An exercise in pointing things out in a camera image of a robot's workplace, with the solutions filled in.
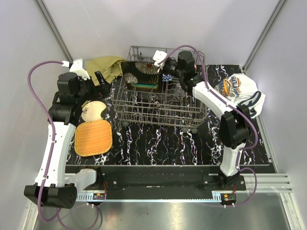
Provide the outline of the red patterned bowl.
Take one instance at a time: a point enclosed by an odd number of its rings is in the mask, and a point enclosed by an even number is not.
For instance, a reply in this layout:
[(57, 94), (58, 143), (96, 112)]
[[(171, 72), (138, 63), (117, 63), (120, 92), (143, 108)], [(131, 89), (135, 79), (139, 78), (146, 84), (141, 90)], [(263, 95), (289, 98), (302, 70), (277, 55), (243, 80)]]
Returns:
[(162, 74), (162, 82), (169, 82), (174, 78), (171, 74)]

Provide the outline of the cream round floral plate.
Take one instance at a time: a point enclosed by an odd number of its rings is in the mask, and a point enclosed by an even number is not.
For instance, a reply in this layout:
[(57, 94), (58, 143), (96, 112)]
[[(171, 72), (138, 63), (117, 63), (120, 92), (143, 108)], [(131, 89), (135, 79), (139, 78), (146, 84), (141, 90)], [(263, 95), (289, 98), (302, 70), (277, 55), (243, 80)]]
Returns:
[(83, 107), (82, 119), (84, 122), (103, 120), (107, 114), (107, 106), (101, 101), (92, 101)]

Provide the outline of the black floral square plate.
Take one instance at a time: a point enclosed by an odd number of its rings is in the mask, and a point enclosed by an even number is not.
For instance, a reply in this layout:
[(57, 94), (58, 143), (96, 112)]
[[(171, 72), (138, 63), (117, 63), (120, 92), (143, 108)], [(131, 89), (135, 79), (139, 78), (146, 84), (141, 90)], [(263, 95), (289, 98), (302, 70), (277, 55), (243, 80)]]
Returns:
[[(162, 74), (151, 62), (145, 61), (123, 61), (121, 63), (123, 80), (128, 90), (141, 92), (162, 92)], [(138, 84), (158, 84), (155, 90), (133, 87), (133, 83)]]

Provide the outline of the teal square ceramic dish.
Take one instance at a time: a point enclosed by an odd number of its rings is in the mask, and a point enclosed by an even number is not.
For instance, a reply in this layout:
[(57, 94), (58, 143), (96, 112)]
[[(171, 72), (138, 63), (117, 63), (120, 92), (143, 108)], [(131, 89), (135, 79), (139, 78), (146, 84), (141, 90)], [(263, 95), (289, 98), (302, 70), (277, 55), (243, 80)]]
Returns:
[(142, 88), (142, 89), (150, 89), (150, 90), (155, 90), (158, 88), (158, 84), (138, 84), (138, 83), (133, 83), (133, 87), (136, 88)]

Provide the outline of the woven bamboo basket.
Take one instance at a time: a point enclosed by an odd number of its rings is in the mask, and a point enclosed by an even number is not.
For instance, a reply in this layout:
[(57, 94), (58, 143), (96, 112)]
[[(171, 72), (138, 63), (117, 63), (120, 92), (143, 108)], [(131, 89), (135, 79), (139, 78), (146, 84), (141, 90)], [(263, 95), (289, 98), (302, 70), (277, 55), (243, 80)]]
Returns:
[(84, 122), (77, 126), (74, 149), (81, 157), (107, 153), (113, 145), (112, 127), (106, 120)]

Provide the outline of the clear drinking glass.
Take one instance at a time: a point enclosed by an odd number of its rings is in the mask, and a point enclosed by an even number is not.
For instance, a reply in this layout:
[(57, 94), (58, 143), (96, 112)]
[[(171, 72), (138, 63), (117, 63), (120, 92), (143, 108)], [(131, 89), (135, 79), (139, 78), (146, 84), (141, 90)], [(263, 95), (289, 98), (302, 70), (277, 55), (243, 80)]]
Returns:
[(185, 91), (181, 88), (180, 84), (176, 85), (175, 89), (174, 89), (174, 95), (176, 97), (181, 97), (185, 95)]

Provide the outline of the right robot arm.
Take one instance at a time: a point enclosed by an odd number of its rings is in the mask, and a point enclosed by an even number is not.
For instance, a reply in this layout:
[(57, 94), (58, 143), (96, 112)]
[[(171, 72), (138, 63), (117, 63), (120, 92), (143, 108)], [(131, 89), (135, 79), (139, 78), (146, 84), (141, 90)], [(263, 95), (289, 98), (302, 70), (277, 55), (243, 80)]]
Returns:
[(218, 135), (224, 152), (215, 182), (224, 190), (230, 189), (242, 171), (239, 160), (246, 142), (251, 132), (256, 131), (250, 120), (249, 108), (229, 101), (209, 84), (204, 59), (201, 60), (201, 73), (197, 73), (192, 52), (183, 50), (177, 60), (173, 60), (166, 52), (156, 51), (153, 59), (158, 70), (179, 78), (181, 88), (204, 103), (219, 118)]

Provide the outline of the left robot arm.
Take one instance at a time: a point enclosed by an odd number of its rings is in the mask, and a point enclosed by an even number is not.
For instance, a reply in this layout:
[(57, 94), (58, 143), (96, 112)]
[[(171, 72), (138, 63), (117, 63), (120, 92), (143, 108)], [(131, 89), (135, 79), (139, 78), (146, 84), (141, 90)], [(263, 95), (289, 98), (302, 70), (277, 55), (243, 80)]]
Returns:
[(33, 185), (27, 185), (24, 195), (38, 207), (72, 208), (83, 189), (94, 190), (104, 185), (103, 175), (97, 167), (80, 169), (65, 178), (66, 159), (71, 140), (80, 156), (106, 153), (112, 147), (112, 127), (104, 120), (104, 111), (97, 112), (92, 121), (79, 124), (86, 101), (97, 102), (98, 91), (85, 70), (71, 70), (59, 75), (58, 91), (52, 106), (46, 110), (49, 126), (48, 140), (40, 171)]

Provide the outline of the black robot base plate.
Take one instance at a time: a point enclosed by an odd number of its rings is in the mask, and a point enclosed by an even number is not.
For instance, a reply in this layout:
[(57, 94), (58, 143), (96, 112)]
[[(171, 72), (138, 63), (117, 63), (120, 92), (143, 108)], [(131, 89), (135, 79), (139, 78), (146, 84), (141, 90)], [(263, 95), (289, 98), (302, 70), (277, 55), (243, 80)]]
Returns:
[(219, 166), (100, 166), (89, 189), (106, 189), (107, 200), (204, 200), (213, 192), (245, 191), (244, 177), (227, 179)]

